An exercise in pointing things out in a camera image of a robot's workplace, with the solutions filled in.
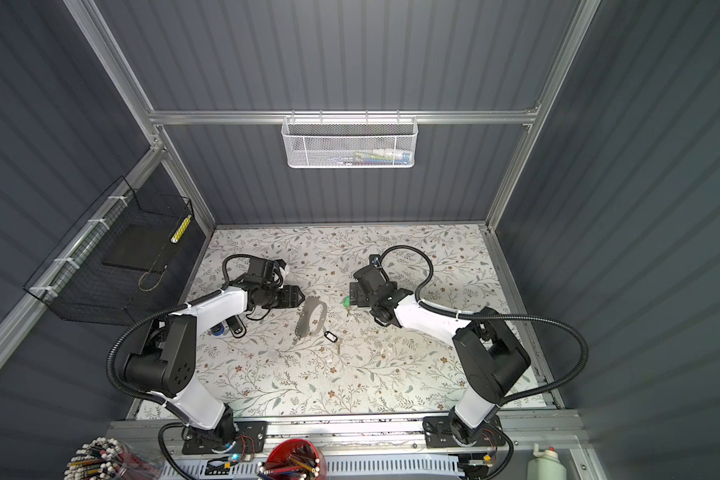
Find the gray wall panel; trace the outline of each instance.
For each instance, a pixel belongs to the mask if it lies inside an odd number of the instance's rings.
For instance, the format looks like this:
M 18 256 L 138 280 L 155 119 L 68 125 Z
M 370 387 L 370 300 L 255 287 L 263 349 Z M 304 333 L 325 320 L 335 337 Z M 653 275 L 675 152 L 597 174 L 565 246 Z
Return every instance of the gray wall panel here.
M 0 322 L 147 148 L 61 0 L 0 2 Z M 121 331 L 40 318 L 0 370 L 0 478 L 59 478 L 76 447 L 125 415 L 104 374 Z
M 99 2 L 162 110 L 534 106 L 575 0 Z
M 219 224 L 482 220 L 520 125 L 419 129 L 416 164 L 299 169 L 276 126 L 167 128 Z
M 498 235 L 609 478 L 720 478 L 720 2 L 601 5 Z

